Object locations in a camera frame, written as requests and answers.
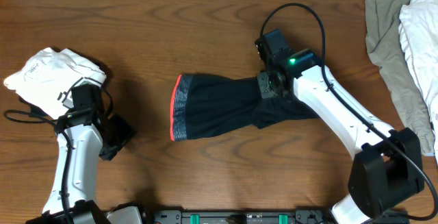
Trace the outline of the beige garment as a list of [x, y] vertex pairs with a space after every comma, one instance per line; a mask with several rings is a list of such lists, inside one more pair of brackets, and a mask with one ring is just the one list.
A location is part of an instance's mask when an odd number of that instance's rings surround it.
[[409, 73], [399, 41], [400, 10], [409, 2], [365, 0], [365, 44], [369, 59], [379, 68], [403, 125], [417, 134], [422, 154], [433, 156], [435, 137], [427, 107]]

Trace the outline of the black leggings red waistband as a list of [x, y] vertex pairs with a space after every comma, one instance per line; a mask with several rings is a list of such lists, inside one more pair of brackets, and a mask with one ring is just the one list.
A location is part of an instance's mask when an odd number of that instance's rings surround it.
[[286, 120], [316, 118], [297, 99], [264, 99], [256, 77], [181, 74], [170, 100], [170, 139], [209, 138], [249, 125], [263, 129]]

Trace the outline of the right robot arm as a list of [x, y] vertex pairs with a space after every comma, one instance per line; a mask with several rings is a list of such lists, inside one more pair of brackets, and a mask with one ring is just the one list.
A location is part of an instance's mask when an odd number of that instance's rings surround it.
[[312, 50], [260, 49], [264, 95], [296, 99], [312, 109], [352, 157], [348, 194], [331, 208], [337, 223], [367, 223], [423, 191], [418, 137], [396, 131], [364, 108]]

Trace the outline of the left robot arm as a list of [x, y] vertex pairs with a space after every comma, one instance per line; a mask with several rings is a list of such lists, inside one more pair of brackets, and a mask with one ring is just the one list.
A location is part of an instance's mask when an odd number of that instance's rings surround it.
[[57, 124], [59, 155], [55, 179], [42, 215], [28, 223], [143, 223], [140, 207], [126, 203], [106, 212], [96, 204], [96, 172], [99, 159], [112, 160], [135, 134], [121, 117], [110, 123], [114, 135], [105, 137], [95, 124], [82, 121]]

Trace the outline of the folded white graphic t-shirt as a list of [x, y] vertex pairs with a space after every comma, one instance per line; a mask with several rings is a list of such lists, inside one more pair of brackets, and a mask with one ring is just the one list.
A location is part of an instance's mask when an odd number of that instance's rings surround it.
[[56, 119], [73, 107], [72, 88], [83, 84], [102, 86], [106, 78], [89, 59], [70, 49], [57, 52], [48, 47], [32, 56], [3, 84]]

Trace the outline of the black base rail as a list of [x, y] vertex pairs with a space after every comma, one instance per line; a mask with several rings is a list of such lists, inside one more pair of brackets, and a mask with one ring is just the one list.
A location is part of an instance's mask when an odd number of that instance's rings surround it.
[[292, 212], [187, 212], [162, 210], [155, 212], [151, 223], [158, 224], [335, 224], [325, 210]]

